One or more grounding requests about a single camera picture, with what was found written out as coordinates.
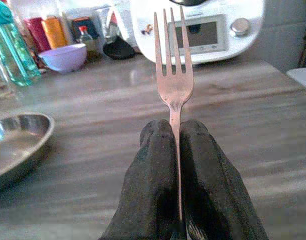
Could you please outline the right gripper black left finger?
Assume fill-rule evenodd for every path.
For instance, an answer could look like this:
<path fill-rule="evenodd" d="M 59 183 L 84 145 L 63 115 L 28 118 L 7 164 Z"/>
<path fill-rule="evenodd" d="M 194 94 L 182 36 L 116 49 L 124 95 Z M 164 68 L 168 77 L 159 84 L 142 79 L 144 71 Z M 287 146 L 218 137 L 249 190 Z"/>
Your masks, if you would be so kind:
<path fill-rule="evenodd" d="M 102 240 L 169 240 L 178 230 L 177 148 L 169 122 L 148 122 L 139 141 Z"/>

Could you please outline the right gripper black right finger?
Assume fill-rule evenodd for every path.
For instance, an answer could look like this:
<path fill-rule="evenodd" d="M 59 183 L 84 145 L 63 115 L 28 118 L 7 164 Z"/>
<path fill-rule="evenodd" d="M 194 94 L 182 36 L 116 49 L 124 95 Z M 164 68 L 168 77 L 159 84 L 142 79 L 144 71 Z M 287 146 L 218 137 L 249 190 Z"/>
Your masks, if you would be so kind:
<path fill-rule="evenodd" d="M 180 154 L 191 239 L 268 239 L 241 174 L 202 122 L 180 125 Z"/>

